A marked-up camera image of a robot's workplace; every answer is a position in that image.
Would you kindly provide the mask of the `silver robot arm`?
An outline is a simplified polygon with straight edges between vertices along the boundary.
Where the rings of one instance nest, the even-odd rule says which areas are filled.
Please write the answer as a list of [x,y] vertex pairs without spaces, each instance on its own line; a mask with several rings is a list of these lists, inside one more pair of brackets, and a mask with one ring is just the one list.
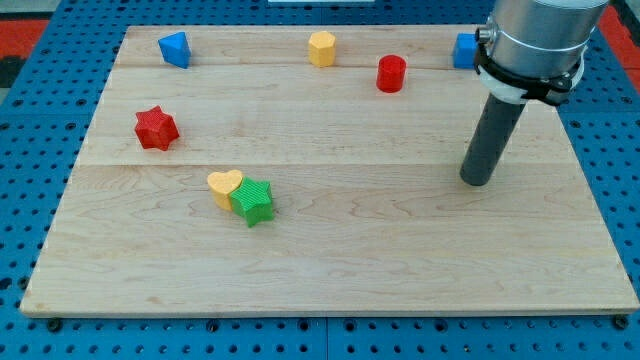
[[475,32],[474,67],[498,100],[558,106],[584,73],[584,53],[607,0],[497,0]]

